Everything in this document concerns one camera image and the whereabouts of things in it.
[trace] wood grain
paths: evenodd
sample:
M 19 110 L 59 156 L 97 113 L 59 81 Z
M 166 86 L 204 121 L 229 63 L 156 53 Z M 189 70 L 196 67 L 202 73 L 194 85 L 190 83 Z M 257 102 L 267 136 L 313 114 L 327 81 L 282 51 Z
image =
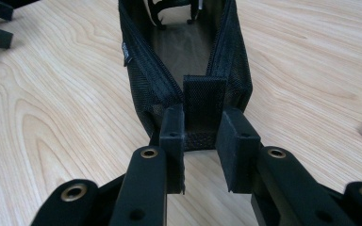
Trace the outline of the wood grain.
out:
M 245 112 L 265 145 L 294 153 L 339 192 L 362 180 L 362 1 L 238 1 L 254 82 Z M 29 224 L 73 178 L 99 186 L 148 143 L 121 51 L 117 1 L 43 0 L 0 28 L 0 225 Z M 227 193 L 214 151 L 186 154 L 169 225 L 256 225 Z

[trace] black mesh fabric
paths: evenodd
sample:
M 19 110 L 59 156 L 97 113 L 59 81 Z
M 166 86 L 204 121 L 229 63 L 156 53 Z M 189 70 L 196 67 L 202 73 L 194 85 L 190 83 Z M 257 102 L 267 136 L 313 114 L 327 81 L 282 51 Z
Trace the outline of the black mesh fabric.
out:
M 123 42 L 129 54 L 127 67 L 134 105 L 148 135 L 151 137 L 160 130 L 167 107 L 183 104 L 186 151 L 214 149 L 222 109 L 231 105 L 244 111 L 252 93 L 235 0 L 204 1 L 196 23 L 200 23 L 198 27 L 207 24 L 204 31 L 207 32 L 207 41 L 214 40 L 214 43 L 210 57 L 206 59 L 206 74 L 185 75 L 184 92 L 167 69 L 180 67 L 179 64 L 165 60 L 166 67 L 153 47 L 153 43 L 155 47 L 157 45 L 155 34 L 171 31 L 157 29 L 151 23 L 143 0 L 120 0 L 119 10 Z M 196 53 L 199 50 L 194 49 L 189 54 Z

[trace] black mesh sling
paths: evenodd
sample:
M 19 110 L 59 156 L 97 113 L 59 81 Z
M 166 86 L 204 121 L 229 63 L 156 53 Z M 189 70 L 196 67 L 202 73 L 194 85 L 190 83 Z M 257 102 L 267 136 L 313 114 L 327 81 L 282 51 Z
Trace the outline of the black mesh sling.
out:
M 187 5 L 188 22 L 162 24 L 160 13 Z M 244 111 L 252 93 L 235 0 L 120 0 L 119 10 L 124 64 L 148 135 L 159 132 L 166 108 L 182 104 L 186 151 L 214 149 L 223 108 Z

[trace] wooden table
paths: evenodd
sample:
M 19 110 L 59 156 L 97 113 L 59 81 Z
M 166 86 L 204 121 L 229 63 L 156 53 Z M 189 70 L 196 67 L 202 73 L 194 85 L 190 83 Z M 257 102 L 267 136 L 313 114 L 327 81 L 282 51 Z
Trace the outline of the wooden table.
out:
M 42 0 L 0 28 L 0 225 L 29 224 L 73 178 L 99 186 L 148 143 L 121 50 L 117 1 Z M 294 153 L 319 183 L 362 180 L 362 1 L 238 1 L 254 83 L 245 112 L 265 145 Z M 256 225 L 227 193 L 216 152 L 187 153 L 169 225 Z

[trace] table surface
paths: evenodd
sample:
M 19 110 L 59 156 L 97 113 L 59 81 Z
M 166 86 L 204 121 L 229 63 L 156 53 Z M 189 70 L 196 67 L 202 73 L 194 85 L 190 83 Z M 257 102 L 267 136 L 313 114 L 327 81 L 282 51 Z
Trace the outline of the table surface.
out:
M 0 28 L 0 225 L 29 224 L 74 178 L 99 186 L 148 143 L 121 50 L 117 1 L 42 0 Z M 362 180 L 362 1 L 239 0 L 254 93 L 245 116 L 264 145 L 297 156 L 336 191 Z M 227 192 L 215 151 L 186 153 L 169 225 L 256 225 Z

